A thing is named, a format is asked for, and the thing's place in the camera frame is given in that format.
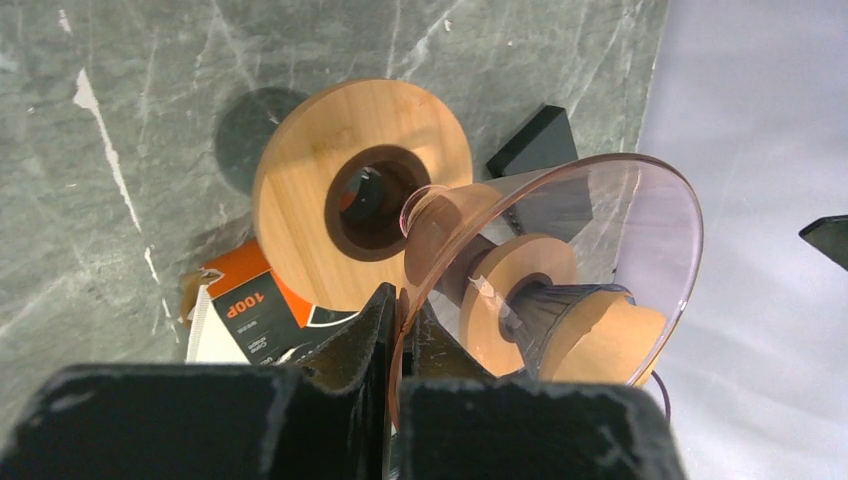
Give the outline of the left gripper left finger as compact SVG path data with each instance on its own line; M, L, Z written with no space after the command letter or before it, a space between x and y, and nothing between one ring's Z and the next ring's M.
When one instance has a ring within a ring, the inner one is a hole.
M78 364L31 397L5 479L384 479L395 288L298 362Z

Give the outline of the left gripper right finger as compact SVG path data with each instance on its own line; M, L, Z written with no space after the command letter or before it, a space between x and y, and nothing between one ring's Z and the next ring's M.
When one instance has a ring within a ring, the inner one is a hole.
M643 390L489 379L427 311L413 338L399 478L685 478L664 412Z

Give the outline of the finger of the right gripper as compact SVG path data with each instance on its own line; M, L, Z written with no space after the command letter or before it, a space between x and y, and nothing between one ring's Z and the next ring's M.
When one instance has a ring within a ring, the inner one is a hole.
M829 260L847 269L847 216L835 215L814 220L799 231L799 237Z

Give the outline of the white paper coffee filter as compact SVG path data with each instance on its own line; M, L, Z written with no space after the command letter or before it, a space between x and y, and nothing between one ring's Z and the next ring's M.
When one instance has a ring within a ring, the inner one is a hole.
M198 289L188 335L186 364L249 364L249 360L219 317L207 285Z

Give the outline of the brown paper coffee filter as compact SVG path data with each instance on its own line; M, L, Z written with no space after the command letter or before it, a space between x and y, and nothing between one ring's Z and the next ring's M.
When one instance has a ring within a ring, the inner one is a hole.
M599 291L578 301L554 327L543 350L543 381L628 383L640 377L665 327L665 316L633 305L623 292Z

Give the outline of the clear plastic filter bag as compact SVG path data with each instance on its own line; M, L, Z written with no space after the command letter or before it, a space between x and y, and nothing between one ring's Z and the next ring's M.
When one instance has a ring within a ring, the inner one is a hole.
M626 193L622 216L602 219L619 232L610 270L600 279L579 270L590 255L541 233L517 235L502 214L539 190L571 178L609 179ZM432 293L458 309L458 343L488 374L539 377L544 348L559 321L589 294L623 292L630 303L665 316L665 327L640 377L644 385L685 311L702 260L704 222L691 183L657 158L635 153L591 156L573 163L460 187L430 184L405 202L399 219L406 242L388 406L399 415L403 344Z

